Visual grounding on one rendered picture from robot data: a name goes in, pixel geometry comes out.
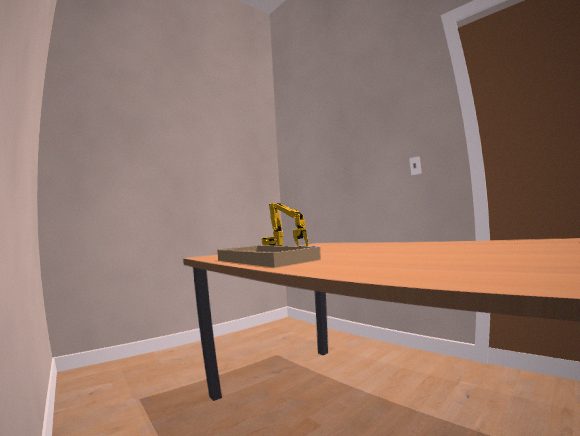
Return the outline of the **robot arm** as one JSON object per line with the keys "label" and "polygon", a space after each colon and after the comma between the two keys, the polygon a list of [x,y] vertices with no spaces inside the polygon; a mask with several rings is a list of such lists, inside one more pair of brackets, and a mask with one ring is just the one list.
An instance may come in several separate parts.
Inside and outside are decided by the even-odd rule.
{"label": "robot arm", "polygon": [[[273,237],[264,237],[263,238],[263,244],[264,246],[282,246],[283,245],[283,231],[281,231],[282,229],[282,224],[281,224],[281,219],[279,216],[279,212],[278,210],[284,212],[285,214],[289,215],[292,218],[295,218],[295,225],[297,228],[305,228],[305,221],[304,221],[304,217],[303,214],[301,214],[299,211],[297,210],[291,210],[290,208],[280,204],[280,203],[271,203],[269,204],[269,208],[270,208],[270,216],[271,216],[271,222],[272,222],[272,227],[273,227]],[[303,226],[304,224],[304,226]],[[277,239],[277,240],[276,240]],[[276,245],[277,243],[277,245]]]}

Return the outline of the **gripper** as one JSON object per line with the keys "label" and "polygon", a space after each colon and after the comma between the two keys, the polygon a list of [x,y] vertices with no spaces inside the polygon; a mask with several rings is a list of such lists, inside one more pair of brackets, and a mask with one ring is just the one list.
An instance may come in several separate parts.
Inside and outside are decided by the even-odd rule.
{"label": "gripper", "polygon": [[302,228],[293,229],[293,238],[294,238],[297,246],[299,246],[298,239],[301,239],[303,237],[305,239],[306,246],[308,246],[306,229],[302,229]]}

